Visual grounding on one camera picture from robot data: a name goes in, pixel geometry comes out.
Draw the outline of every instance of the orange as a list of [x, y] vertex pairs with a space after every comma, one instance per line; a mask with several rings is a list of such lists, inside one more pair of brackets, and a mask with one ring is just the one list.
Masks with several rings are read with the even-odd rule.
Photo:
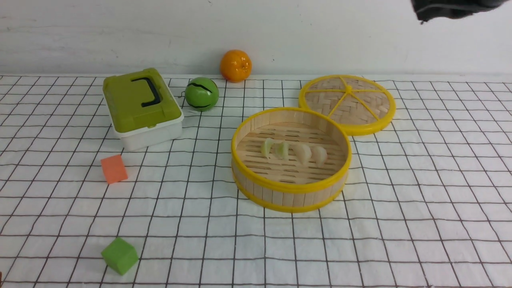
[[251, 74], [252, 62], [241, 50], [229, 50], [221, 60], [221, 74], [230, 82], [241, 82]]

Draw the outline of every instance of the green ball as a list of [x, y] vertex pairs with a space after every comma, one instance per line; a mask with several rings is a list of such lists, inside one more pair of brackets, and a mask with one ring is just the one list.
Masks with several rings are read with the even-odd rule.
[[185, 100], [196, 110], [210, 110], [219, 101], [219, 88], [211, 79], [197, 77], [188, 83]]

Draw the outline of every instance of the black stripe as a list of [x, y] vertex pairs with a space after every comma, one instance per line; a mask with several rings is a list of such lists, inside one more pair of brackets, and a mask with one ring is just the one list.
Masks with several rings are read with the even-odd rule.
[[211, 105], [211, 104], [208, 104], [208, 105], [206, 105], [206, 106], [194, 106], [194, 105], [190, 105], [190, 106], [192, 106], [192, 107], [194, 107], [194, 108], [206, 108], [206, 107], [208, 107], [208, 106], [210, 106], [210, 105]]
[[213, 93], [210, 89], [208, 89], [208, 88], [204, 87], [204, 86], [203, 86], [203, 85], [201, 85], [201, 84], [197, 84], [197, 83], [194, 83], [194, 82], [190, 82], [190, 83], [187, 85], [187, 87], [188, 87], [188, 86], [190, 86], [190, 85], [195, 86], [195, 87], [203, 88], [204, 90], [206, 90], [206, 91], [208, 91], [208, 92], [210, 92], [210, 93]]

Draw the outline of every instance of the bamboo steamer lid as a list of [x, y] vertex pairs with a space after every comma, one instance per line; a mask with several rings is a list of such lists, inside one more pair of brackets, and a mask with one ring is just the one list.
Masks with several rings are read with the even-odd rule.
[[396, 104], [381, 85], [352, 75], [329, 75], [307, 83], [299, 106], [338, 123], [350, 136], [376, 133], [393, 120]]

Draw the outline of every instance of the bamboo steamer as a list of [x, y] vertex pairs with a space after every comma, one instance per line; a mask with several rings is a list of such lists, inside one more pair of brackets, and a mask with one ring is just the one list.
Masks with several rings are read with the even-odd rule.
[[329, 75], [307, 83], [298, 97], [301, 108], [321, 113], [350, 136], [376, 133], [393, 120], [393, 96], [374, 81], [352, 75]]
[[[302, 165], [292, 149], [289, 160], [261, 154], [266, 138], [322, 146], [328, 157], [317, 167]], [[330, 203], [343, 189], [352, 158], [341, 127], [321, 113], [303, 108], [274, 108], [257, 113], [237, 128], [231, 141], [231, 168], [239, 190], [253, 202], [281, 212], [300, 213]]]

